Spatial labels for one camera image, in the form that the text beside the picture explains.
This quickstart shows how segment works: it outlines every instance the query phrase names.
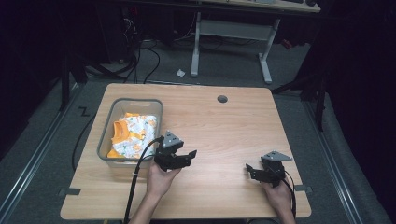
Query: hole in table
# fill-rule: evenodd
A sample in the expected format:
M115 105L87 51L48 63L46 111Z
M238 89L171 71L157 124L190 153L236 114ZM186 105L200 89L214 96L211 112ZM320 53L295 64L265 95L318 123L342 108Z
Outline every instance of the hole in table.
M220 95L220 96L218 96L218 101L220 102L220 103L227 103L227 101L228 101L228 98L227 98L227 96L225 96L225 95Z

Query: white object on floor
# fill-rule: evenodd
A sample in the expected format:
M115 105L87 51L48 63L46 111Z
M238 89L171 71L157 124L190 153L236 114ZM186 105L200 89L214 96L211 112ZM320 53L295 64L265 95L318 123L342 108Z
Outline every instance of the white object on floor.
M181 69L178 69L178 71L176 72L176 75L177 75L178 77L184 77L184 75L186 75L186 73L183 72L183 71L181 71Z

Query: wooden table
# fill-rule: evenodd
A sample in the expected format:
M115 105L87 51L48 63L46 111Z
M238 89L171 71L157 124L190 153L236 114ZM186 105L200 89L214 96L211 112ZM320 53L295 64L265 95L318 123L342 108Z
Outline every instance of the wooden table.
M227 103L218 102L225 95ZM292 156L271 92L265 88L165 85L108 85L83 149L71 189L61 211L64 219L122 219L133 168L110 168L96 149L112 103L119 98L163 102L162 131L185 143L177 155L198 150L190 167L175 178L153 218L275 217L259 182L250 179L245 164L259 169L260 156L272 150ZM302 181L294 161L284 161L296 185ZM132 213L145 191L139 178ZM311 208L303 191L296 192L297 217Z

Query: desk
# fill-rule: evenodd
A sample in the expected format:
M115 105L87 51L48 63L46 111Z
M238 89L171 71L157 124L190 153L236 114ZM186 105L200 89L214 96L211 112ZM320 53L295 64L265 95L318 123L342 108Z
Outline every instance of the desk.
M227 103L218 102L225 95ZM96 154L112 103L121 97L158 99L163 103L162 131L183 139L177 155L195 149L190 167L175 178L153 218L275 217L262 187L249 178L245 164L260 169L260 156L272 150L292 156L271 92L264 88L110 84L106 88L61 211L64 219L123 219L133 169L110 168ZM294 161L284 161L301 185ZM146 190L138 179L132 213ZM296 192L297 217L311 208L303 191Z
M201 0L204 3L217 3L224 5L235 5L240 7L263 7L271 8L275 10L291 10L298 12L320 12L320 7L314 5L313 7L308 6L306 3L292 3L286 1L274 0L272 4L257 3L255 1L246 0ZM253 40L266 41L266 45L263 52L259 54L260 65L262 68L262 75L264 81L267 84L272 83L271 74L268 69L267 57L270 52L270 48L273 44L276 36L276 31L280 19L275 19L273 25L257 25L247 24L239 22L228 22L228 21L213 21L213 20L201 20L201 13L197 13L197 20L195 26L195 45L192 54L191 61L191 76L198 76L199 67L199 40L200 35L219 35L225 37L245 38Z

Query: white desk frame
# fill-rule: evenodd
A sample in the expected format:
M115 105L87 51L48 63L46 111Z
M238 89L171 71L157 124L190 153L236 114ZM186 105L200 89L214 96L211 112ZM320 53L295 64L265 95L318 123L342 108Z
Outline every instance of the white desk frame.
M267 44L263 53L259 54L262 75L267 84L272 83L271 74L268 69L267 57L274 41L280 19L275 20L273 26L237 23L228 21L201 20L201 13L197 13L195 29L195 46L192 54L191 76L198 77L199 67L199 39L200 35L218 35L243 39L263 40Z

